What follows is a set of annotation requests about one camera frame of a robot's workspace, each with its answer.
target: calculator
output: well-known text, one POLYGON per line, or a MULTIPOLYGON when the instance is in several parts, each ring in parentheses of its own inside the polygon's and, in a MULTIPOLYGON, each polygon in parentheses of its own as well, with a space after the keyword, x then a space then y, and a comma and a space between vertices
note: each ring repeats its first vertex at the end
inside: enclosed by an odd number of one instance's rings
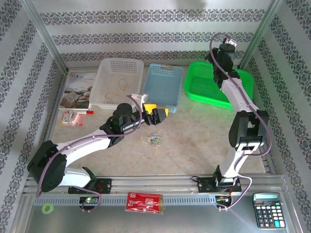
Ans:
POLYGON ((260 229, 275 230, 286 227, 279 193, 254 193, 253 206, 260 229))

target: blue plastic basket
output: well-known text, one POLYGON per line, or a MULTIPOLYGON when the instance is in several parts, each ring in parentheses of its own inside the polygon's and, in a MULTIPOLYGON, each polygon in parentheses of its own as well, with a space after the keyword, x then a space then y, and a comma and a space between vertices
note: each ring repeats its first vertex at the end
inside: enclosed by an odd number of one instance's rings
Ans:
POLYGON ((170 113, 175 113, 184 69, 160 64, 150 64, 143 92, 148 102, 165 104, 170 113))

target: table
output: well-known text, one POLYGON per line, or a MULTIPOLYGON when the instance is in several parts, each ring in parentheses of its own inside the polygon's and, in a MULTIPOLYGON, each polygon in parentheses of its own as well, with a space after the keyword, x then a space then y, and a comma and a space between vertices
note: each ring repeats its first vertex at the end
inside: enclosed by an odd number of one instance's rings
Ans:
MULTIPOLYGON (((188 67, 184 67, 184 77, 188 67)), ((147 76, 144 68, 141 90, 147 76)), ((59 111, 52 135, 53 143, 66 142, 87 135, 112 116, 113 110, 93 105, 94 115, 87 115, 83 128, 61 127, 59 111)), ((192 101, 181 90, 176 113, 169 114, 157 126, 142 125, 119 144, 85 156, 69 167, 88 167, 95 175, 212 174, 229 150, 228 132, 234 119, 232 110, 192 101), (159 132, 164 135, 160 148, 143 144, 141 138, 159 132)), ((265 172, 261 158, 249 157, 241 173, 265 172)))

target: patterned wallpaper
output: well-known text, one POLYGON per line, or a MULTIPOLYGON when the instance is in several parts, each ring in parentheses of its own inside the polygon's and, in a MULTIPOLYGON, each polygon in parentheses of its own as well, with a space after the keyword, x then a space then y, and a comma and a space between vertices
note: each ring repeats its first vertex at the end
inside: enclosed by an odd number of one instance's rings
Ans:
POLYGON ((270 115, 271 157, 304 232, 311 232, 310 13, 306 0, 284 1, 249 62, 254 99, 270 115))
POLYGON ((9 232, 29 157, 47 132, 62 73, 18 0, 0 0, 0 232, 9 232))
MULTIPOLYGON (((207 55, 213 34, 238 41, 241 60, 270 0, 36 0, 34 5, 68 67, 98 66, 105 57, 189 65, 207 55)), ((218 38, 215 46, 221 43, 218 38)))

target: tape roll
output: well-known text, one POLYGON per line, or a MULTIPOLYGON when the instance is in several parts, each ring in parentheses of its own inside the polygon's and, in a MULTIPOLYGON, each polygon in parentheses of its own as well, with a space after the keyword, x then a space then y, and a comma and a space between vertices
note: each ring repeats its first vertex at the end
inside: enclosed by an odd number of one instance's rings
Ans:
POLYGON ((44 213, 45 215, 48 215, 52 213, 53 209, 54 209, 54 206, 51 203, 46 203, 44 206, 42 206, 42 213, 44 213))

